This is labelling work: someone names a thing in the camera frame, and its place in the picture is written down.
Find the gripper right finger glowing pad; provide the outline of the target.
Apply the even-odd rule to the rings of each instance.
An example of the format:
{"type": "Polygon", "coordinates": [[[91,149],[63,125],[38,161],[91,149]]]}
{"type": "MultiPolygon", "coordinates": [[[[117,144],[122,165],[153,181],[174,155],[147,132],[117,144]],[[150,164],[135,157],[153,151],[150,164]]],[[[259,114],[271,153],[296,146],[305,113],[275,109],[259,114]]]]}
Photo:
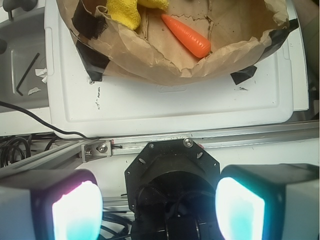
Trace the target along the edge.
{"type": "Polygon", "coordinates": [[[226,166],[215,193],[223,238],[319,239],[319,176],[319,166],[308,163],[226,166]]]}

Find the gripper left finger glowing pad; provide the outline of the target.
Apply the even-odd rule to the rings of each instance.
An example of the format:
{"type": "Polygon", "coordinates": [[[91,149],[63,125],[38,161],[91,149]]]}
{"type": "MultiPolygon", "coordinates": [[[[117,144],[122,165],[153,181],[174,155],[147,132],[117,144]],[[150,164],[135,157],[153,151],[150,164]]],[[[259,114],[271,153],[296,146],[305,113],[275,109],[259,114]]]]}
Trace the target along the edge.
{"type": "Polygon", "coordinates": [[[96,240],[103,198],[87,169],[0,172],[2,240],[96,240]]]}

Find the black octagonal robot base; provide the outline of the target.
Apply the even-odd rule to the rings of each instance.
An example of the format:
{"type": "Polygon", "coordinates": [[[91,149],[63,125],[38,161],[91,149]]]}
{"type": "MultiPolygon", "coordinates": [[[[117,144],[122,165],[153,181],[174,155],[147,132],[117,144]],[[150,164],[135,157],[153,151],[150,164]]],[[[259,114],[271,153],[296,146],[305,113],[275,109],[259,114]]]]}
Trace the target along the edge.
{"type": "Polygon", "coordinates": [[[125,170],[133,240],[220,240],[215,193],[220,164],[205,150],[144,148],[125,170]]]}

